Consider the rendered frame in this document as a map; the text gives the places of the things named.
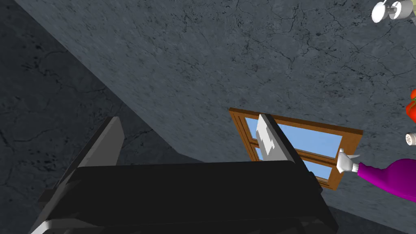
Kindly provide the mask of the red tomato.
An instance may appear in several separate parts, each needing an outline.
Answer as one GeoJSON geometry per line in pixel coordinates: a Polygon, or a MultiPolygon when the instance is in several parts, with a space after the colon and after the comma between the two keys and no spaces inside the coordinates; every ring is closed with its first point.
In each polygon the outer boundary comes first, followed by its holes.
{"type": "Polygon", "coordinates": [[[406,106],[406,115],[416,123],[416,89],[411,93],[411,101],[406,106]]]}

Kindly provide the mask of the brown wooden window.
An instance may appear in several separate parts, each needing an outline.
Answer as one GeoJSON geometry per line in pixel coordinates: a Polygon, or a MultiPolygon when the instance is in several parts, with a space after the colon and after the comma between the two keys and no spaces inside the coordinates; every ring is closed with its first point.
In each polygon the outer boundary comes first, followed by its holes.
{"type": "MultiPolygon", "coordinates": [[[[230,115],[249,154],[250,160],[262,161],[256,128],[260,113],[230,108],[230,115]]],[[[343,177],[336,169],[339,149],[353,154],[363,135],[359,129],[341,127],[301,119],[272,116],[296,149],[306,167],[314,173],[322,187],[336,190],[343,177]]]]}

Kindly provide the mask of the purple spray bottle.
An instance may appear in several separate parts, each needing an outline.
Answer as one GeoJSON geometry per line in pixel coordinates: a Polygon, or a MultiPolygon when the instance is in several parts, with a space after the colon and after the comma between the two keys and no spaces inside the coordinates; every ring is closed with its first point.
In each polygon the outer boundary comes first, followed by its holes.
{"type": "Polygon", "coordinates": [[[337,170],[340,173],[355,172],[374,186],[416,203],[416,160],[401,158],[387,168],[380,169],[361,162],[353,163],[352,158],[355,157],[358,155],[347,155],[341,148],[337,158],[337,170]]]}

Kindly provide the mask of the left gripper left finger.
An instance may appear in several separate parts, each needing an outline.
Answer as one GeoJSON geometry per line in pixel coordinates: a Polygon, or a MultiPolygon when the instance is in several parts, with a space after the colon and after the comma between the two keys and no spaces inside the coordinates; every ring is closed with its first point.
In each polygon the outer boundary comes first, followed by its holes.
{"type": "Polygon", "coordinates": [[[81,152],[75,157],[54,188],[78,167],[114,166],[125,139],[119,117],[107,117],[81,152]]]}

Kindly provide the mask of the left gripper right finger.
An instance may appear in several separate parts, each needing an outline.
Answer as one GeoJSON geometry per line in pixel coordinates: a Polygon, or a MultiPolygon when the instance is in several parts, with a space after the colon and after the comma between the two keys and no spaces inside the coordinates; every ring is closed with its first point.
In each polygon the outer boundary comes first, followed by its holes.
{"type": "Polygon", "coordinates": [[[276,120],[270,114],[259,114],[256,127],[258,141],[263,160],[291,161],[302,170],[308,172],[305,163],[283,133],[276,120]]]}

